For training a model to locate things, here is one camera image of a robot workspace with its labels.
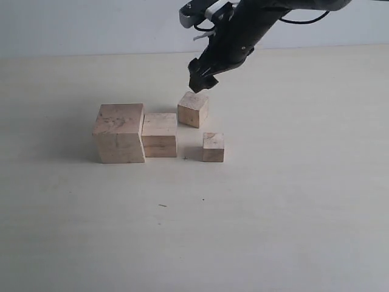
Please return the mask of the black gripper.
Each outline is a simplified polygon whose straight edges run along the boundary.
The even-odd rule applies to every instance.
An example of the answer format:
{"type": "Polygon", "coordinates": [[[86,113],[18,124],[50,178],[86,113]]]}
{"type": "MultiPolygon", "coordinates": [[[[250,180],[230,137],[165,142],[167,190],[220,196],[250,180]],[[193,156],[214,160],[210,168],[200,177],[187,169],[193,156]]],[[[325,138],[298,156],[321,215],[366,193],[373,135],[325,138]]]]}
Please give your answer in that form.
{"type": "Polygon", "coordinates": [[[255,46],[255,15],[234,12],[215,24],[215,33],[201,56],[188,64],[189,87],[194,93],[218,84],[214,75],[240,66],[255,46]]]}

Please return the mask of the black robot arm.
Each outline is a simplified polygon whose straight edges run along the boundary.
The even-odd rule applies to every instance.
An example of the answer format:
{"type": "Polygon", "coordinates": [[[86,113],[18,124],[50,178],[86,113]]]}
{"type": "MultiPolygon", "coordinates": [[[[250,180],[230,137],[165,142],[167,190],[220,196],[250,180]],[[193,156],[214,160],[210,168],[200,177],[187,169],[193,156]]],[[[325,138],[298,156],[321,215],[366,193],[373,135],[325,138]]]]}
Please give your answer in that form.
{"type": "Polygon", "coordinates": [[[348,1],[190,1],[181,7],[179,20],[208,38],[199,58],[189,62],[189,87],[198,93],[217,84],[216,74],[241,66],[255,45],[277,22],[293,10],[316,10],[324,15],[348,1]]]}

